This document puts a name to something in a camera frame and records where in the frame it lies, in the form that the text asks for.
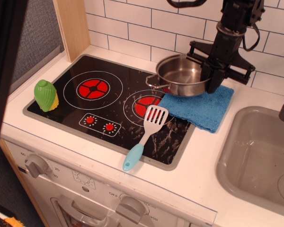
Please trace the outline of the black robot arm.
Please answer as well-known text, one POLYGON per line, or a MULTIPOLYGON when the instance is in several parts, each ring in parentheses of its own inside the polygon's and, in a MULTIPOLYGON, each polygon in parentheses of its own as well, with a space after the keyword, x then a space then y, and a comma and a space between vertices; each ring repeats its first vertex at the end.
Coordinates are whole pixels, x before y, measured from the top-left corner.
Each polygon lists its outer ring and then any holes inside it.
POLYGON ((210 81, 207 93, 214 93, 226 78, 248 83, 255 66, 240 56, 239 47, 246 45, 248 27, 259 33, 256 22, 264 12, 262 0, 225 0, 214 43, 190 42, 188 56, 201 61, 201 80, 210 81))

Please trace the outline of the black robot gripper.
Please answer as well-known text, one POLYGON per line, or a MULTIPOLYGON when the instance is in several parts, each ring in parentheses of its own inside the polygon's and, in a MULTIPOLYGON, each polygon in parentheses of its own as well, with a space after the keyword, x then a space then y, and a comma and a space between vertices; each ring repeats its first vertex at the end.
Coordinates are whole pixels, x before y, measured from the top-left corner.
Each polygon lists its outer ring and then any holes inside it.
POLYGON ((200 81, 211 78, 207 93, 212 94, 226 78, 247 84, 255 67, 239 54, 244 33, 218 29, 214 43, 190 42, 187 55, 201 62, 200 81))

